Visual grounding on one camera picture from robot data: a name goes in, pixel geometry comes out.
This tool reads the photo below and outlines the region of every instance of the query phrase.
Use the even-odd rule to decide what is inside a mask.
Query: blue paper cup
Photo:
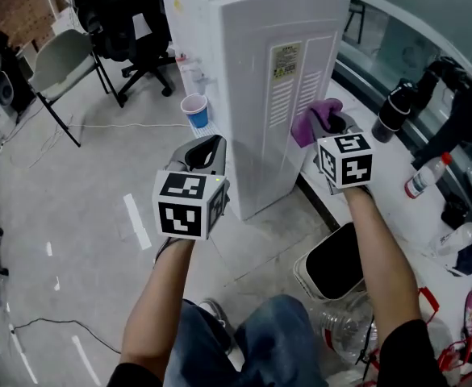
[[[207,115],[207,96],[190,94],[180,103],[182,112],[187,115],[194,127],[204,127],[209,123]]]

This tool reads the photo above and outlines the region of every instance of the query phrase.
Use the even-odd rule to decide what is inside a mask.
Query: desk
[[[352,94],[331,81],[327,98],[338,98],[343,102],[343,111],[356,120],[363,131],[370,131],[376,115]],[[410,199],[404,192],[404,183],[415,170],[411,166],[413,156],[402,142],[394,136],[387,144],[376,142],[374,156],[374,181],[369,185],[378,209],[394,234],[413,267],[419,286],[427,286],[440,304],[436,316],[449,328],[453,340],[461,339],[466,296],[472,289],[471,277],[455,277],[436,261],[421,255],[427,251],[428,243],[436,235],[451,232],[441,221],[445,200],[440,190],[430,186],[417,199]],[[330,195],[323,175],[313,163],[315,148],[309,147],[301,175],[318,195],[334,219],[344,225],[352,221],[349,207],[343,194]],[[452,267],[457,255],[441,258],[441,264]],[[463,371],[472,370],[471,365]]]

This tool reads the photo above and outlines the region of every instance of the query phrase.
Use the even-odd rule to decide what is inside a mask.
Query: label sticker
[[[274,80],[294,75],[297,72],[300,43],[287,44],[274,49]]]

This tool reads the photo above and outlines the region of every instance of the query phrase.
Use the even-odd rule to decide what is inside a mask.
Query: water bottle
[[[434,256],[446,256],[472,245],[472,223],[464,223],[456,231],[435,238],[431,244]]]
[[[326,303],[319,312],[318,330],[328,346],[350,364],[356,361],[365,346],[366,335],[374,312],[366,293],[351,293],[343,301]],[[377,347],[375,322],[365,358]]]
[[[418,172],[404,185],[406,195],[411,199],[415,199],[424,190],[434,185],[442,177],[445,168],[451,163],[453,158],[448,152],[442,156],[429,160]]]

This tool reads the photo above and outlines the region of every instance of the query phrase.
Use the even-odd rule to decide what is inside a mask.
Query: forearm
[[[121,363],[136,363],[164,379],[177,335],[194,241],[171,244],[159,257],[124,330]]]
[[[382,343],[398,326],[420,318],[416,279],[373,199],[355,188],[345,191],[345,197]]]

